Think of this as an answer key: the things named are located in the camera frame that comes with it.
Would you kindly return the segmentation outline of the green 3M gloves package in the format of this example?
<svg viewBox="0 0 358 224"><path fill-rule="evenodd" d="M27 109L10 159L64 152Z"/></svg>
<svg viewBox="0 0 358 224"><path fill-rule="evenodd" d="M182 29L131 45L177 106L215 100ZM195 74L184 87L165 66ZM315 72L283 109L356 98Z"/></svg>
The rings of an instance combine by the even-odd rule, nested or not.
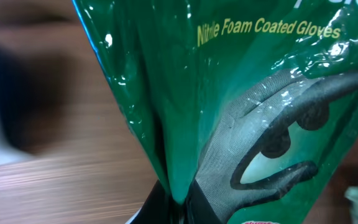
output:
<svg viewBox="0 0 358 224"><path fill-rule="evenodd" d="M358 137L358 0L75 0L179 223L301 223Z"/></svg>

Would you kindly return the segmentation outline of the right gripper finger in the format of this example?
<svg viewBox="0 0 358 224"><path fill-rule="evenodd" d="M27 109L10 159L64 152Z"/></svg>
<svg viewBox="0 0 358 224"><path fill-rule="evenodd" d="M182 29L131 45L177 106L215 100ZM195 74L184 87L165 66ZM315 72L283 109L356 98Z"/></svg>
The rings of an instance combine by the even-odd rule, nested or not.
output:
<svg viewBox="0 0 358 224"><path fill-rule="evenodd" d="M126 224L179 224L178 210L172 196L156 181L141 208Z"/></svg>

